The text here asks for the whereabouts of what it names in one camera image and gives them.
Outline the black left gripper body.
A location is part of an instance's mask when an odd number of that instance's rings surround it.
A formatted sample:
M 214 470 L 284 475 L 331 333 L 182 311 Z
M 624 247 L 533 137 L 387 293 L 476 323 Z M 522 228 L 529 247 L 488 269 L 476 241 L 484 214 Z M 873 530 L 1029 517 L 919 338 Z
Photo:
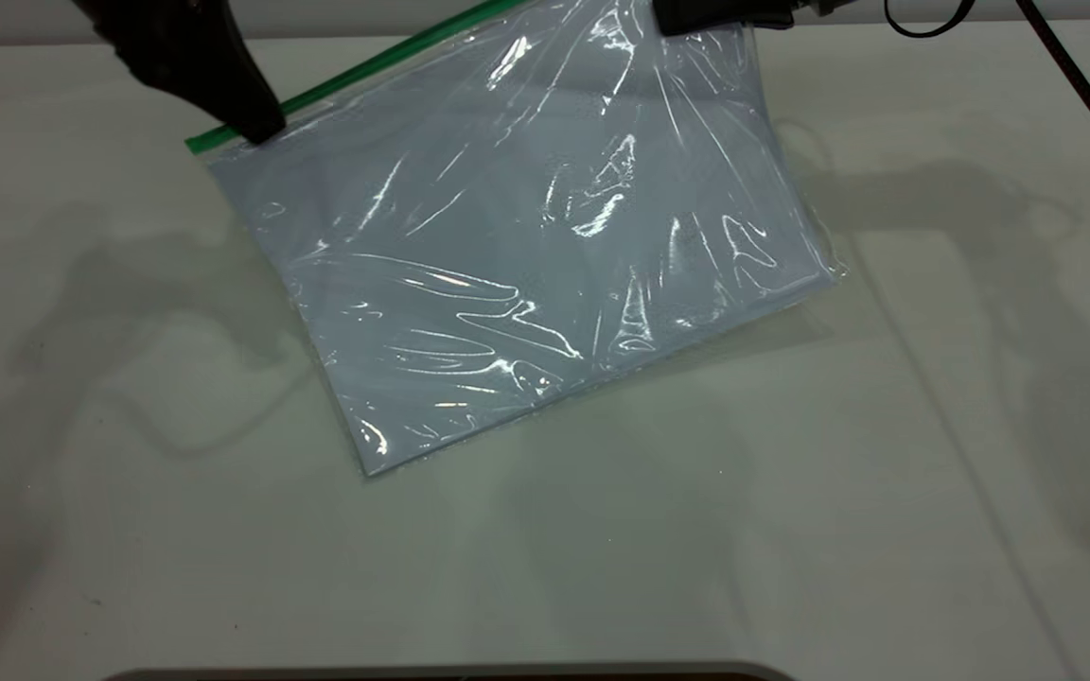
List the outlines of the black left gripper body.
M 229 47 L 225 1 L 75 1 L 74 7 L 116 50 L 187 57 Z

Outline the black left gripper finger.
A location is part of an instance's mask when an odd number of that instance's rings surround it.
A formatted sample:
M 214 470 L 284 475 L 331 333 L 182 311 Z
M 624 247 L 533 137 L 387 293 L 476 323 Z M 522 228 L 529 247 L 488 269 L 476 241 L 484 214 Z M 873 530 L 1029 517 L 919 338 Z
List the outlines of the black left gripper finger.
M 144 85 L 195 105 L 251 143 L 263 144 L 287 125 L 245 44 L 226 26 L 144 36 L 125 47 L 125 64 Z

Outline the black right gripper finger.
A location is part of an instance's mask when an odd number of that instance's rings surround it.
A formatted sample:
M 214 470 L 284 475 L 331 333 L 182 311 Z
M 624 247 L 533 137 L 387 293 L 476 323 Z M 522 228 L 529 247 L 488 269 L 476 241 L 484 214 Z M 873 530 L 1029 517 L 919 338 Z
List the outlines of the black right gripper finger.
M 654 0 L 650 3 L 662 35 L 683 36 L 713 27 L 743 25 L 751 19 L 748 1 Z

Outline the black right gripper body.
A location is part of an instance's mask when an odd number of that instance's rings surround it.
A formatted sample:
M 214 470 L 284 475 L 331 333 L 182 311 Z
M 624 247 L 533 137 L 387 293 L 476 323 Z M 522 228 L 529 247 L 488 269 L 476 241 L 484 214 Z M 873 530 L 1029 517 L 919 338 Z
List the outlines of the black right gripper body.
M 790 29 L 796 23 L 796 14 L 812 13 L 814 17 L 823 19 L 848 7 L 853 0 L 776 0 L 753 1 L 751 7 L 751 24 L 765 29 Z

